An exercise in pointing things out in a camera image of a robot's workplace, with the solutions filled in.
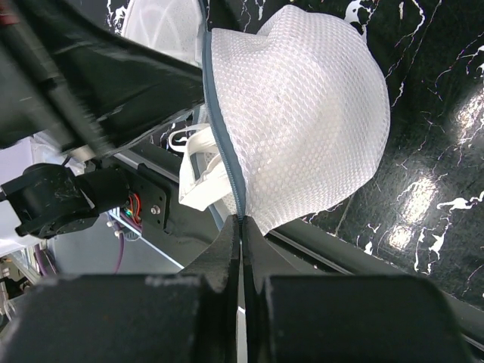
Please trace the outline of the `white bra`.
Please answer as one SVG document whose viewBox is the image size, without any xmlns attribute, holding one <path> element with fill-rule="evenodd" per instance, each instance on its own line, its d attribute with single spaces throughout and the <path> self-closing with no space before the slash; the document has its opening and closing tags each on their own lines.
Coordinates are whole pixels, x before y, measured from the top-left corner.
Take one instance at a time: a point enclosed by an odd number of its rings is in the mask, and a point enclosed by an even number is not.
<svg viewBox="0 0 484 363">
<path fill-rule="evenodd" d="M 174 144 L 177 132 L 168 139 L 169 146 L 183 154 L 179 170 L 179 203 L 199 211 L 217 206 L 223 211 L 235 213 L 228 173 L 210 125 L 200 123 L 180 132 L 191 133 L 184 144 Z"/>
</svg>

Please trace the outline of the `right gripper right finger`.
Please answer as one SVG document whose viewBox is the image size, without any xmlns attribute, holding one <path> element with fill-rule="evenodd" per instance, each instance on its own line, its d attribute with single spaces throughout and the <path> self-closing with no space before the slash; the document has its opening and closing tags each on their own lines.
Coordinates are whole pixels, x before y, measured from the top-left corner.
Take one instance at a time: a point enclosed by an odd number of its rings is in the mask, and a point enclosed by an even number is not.
<svg viewBox="0 0 484 363">
<path fill-rule="evenodd" d="M 240 225 L 251 362 L 470 362 L 442 293 L 408 275 L 303 275 Z"/>
</svg>

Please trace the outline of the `white mesh laundry bag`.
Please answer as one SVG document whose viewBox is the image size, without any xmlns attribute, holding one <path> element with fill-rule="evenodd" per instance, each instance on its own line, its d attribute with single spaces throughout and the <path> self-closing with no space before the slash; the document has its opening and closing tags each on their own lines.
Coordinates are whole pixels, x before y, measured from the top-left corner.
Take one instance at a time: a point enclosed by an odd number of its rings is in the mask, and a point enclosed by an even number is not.
<svg viewBox="0 0 484 363">
<path fill-rule="evenodd" d="M 132 1 L 122 36 L 199 67 L 236 214 L 266 234 L 329 209 L 377 171 L 390 127 L 384 76 L 346 21 L 294 5 L 254 34 L 212 27 L 200 1 Z"/>
</svg>

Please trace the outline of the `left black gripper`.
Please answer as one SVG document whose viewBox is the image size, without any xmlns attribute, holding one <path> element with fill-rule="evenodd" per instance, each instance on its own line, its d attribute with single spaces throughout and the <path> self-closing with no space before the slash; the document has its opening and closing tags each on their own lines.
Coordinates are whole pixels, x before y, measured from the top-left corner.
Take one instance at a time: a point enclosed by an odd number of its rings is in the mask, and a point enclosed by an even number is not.
<svg viewBox="0 0 484 363">
<path fill-rule="evenodd" d="M 1 3 L 1 147 L 48 130 L 64 151 L 131 147 L 203 103 L 199 68 L 114 35 L 66 1 Z"/>
</svg>

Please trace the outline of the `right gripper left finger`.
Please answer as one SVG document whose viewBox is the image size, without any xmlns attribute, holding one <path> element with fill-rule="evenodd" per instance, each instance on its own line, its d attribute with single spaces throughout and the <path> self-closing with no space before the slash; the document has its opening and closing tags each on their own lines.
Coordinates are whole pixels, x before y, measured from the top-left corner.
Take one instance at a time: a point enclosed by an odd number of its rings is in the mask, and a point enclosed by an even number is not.
<svg viewBox="0 0 484 363">
<path fill-rule="evenodd" d="M 234 362 L 237 217 L 174 275 L 41 280 L 8 325 L 3 362 Z"/>
</svg>

